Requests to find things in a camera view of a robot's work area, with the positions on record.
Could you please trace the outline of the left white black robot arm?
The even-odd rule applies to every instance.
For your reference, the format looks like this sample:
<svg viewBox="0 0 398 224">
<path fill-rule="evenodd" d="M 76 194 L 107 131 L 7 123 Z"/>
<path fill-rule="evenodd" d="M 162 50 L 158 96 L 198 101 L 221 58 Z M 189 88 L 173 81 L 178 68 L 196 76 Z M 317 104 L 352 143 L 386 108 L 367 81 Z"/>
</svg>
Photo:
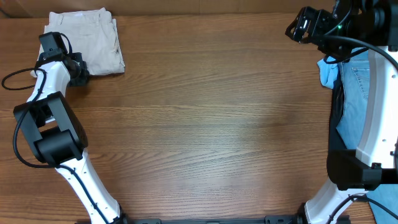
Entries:
<svg viewBox="0 0 398 224">
<path fill-rule="evenodd" d="M 26 166 L 55 169 L 70 184 L 91 223 L 127 223 L 117 200 L 106 190 L 88 155 L 88 138 L 65 99 L 70 86 L 85 86 L 90 73 L 68 37 L 39 37 L 42 53 L 31 69 L 37 77 L 32 95 L 14 108 L 12 137 L 16 157 Z"/>
</svg>

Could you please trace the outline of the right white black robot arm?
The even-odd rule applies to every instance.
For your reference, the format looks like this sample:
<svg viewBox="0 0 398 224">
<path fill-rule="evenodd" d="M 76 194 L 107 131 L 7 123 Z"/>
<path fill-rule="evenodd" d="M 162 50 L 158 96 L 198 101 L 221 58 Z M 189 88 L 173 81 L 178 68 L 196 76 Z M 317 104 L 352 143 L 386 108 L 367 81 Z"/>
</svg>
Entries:
<svg viewBox="0 0 398 224">
<path fill-rule="evenodd" d="M 332 12 L 303 7 L 286 29 L 324 54 L 333 90 L 328 177 L 286 223 L 349 223 L 344 211 L 397 183 L 397 2 L 337 1 Z"/>
</svg>

